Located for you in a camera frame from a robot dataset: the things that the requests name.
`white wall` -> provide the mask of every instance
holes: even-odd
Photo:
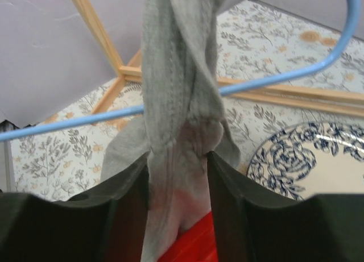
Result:
[[[260,0],[335,30],[344,29],[346,0]],[[364,39],[364,0],[355,36]]]
[[[126,63],[144,0],[90,1]],[[0,122],[41,122],[115,76],[71,0],[0,0],[0,15]]]

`white plate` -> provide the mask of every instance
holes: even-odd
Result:
[[[250,161],[247,176],[283,196],[364,193],[364,128],[310,122],[268,139]]]

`wooden frame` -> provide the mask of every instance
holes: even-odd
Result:
[[[113,104],[127,81],[142,82],[142,53],[139,50],[125,66],[89,0],[72,1],[117,75],[115,82],[109,87],[92,111],[92,114],[102,113],[107,111]],[[242,81],[244,80],[221,77],[218,79],[218,84],[219,86],[225,86]],[[359,93],[273,85],[231,96],[260,103],[271,103],[364,118],[364,95]]]

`gray cloth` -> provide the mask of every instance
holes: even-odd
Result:
[[[206,153],[237,167],[216,81],[216,11],[224,0],[146,0],[142,71],[144,116],[106,149],[101,180],[150,151],[151,208],[142,261],[155,262],[210,211]]]

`table surface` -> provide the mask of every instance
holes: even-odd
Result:
[[[219,16],[218,75],[253,80],[301,68],[324,59],[339,37],[338,32],[252,1],[243,1]],[[353,39],[329,69],[287,84],[364,93],[363,68],[364,43]],[[89,114],[112,82],[45,123]],[[248,165],[259,146],[283,127],[308,121],[339,121],[364,126],[364,120],[358,118],[231,98],[224,98],[224,102],[232,134],[241,149],[242,165]],[[141,103],[141,85],[128,84],[110,109]],[[98,184],[105,148],[128,119],[12,141],[16,190],[56,200],[67,199]]]

